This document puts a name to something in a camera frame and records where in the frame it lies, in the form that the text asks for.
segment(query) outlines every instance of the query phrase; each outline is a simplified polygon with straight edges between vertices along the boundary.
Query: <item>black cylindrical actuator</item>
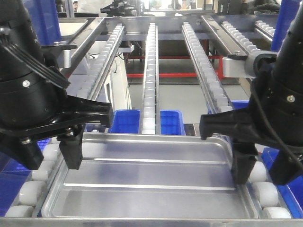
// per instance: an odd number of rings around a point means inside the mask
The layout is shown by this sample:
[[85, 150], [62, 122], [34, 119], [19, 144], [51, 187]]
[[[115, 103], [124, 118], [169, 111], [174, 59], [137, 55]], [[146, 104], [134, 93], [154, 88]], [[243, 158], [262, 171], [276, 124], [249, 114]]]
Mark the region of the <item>black cylindrical actuator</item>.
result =
[[301, 4], [278, 53], [263, 110], [284, 143], [303, 146], [303, 6]]
[[[10, 29], [9, 42], [44, 63], [43, 53], [22, 0], [0, 0], [0, 27]], [[51, 120], [59, 108], [54, 85], [0, 48], [0, 121], [25, 128]]]

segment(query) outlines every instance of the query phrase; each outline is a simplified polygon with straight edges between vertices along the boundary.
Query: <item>metal tray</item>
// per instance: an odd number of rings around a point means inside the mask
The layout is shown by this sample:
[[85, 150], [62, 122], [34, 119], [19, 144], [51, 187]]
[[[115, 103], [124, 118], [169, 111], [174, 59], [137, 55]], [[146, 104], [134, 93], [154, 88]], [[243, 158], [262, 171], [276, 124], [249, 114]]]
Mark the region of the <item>metal tray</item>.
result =
[[220, 138], [87, 133], [82, 149], [79, 170], [60, 167], [43, 217], [258, 217]]

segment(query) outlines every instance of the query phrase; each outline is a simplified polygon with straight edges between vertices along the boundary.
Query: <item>gray floor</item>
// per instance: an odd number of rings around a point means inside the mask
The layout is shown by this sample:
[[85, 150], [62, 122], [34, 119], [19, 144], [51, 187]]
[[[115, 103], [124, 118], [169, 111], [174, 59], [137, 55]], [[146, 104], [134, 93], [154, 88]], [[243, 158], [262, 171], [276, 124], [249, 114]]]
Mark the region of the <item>gray floor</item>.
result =
[[[231, 100], [248, 100], [239, 85], [225, 85], [224, 89]], [[142, 85], [132, 84], [129, 90], [133, 108], [140, 109]], [[184, 123], [199, 123], [201, 115], [207, 113], [206, 102], [199, 85], [161, 84], [160, 108], [180, 110]]]

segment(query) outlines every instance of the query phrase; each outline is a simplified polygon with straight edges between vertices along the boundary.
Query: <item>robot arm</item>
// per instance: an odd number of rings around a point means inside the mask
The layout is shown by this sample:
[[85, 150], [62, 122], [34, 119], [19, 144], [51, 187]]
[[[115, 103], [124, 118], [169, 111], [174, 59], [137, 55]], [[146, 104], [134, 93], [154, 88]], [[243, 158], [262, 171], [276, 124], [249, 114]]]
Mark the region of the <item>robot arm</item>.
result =
[[[22, 0], [0, 1], [0, 151], [29, 169], [43, 155], [36, 141], [58, 136], [68, 168], [82, 159], [84, 123], [110, 126], [111, 104], [68, 96], [68, 80], [46, 58]], [[54, 46], [72, 48], [72, 46]]]
[[280, 149], [270, 169], [275, 184], [303, 174], [302, 26], [301, 5], [276, 61], [271, 54], [255, 58], [252, 68], [257, 78], [252, 82], [247, 108], [201, 117], [202, 139], [215, 132], [233, 138], [236, 183], [246, 183], [254, 166], [254, 143]]

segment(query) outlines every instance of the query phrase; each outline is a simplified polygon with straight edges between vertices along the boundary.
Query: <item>bolt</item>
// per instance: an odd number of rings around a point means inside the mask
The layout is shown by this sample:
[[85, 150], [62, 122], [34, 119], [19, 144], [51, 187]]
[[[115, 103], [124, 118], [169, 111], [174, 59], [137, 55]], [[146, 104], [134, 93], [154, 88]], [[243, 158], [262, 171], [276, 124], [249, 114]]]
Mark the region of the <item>bolt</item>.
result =
[[66, 136], [73, 136], [74, 135], [74, 132], [73, 131], [70, 131], [66, 134]]
[[24, 80], [24, 81], [22, 82], [22, 86], [23, 86], [23, 87], [29, 87], [29, 85], [30, 85], [30, 82], [29, 82], [28, 80]]
[[25, 137], [25, 138], [21, 139], [21, 143], [22, 143], [23, 145], [29, 144], [29, 143], [31, 143], [31, 142], [32, 142], [32, 141], [30, 140], [29, 137]]
[[295, 101], [295, 97], [294, 97], [293, 95], [287, 96], [287, 101], [288, 101], [289, 103], [293, 103], [293, 102]]

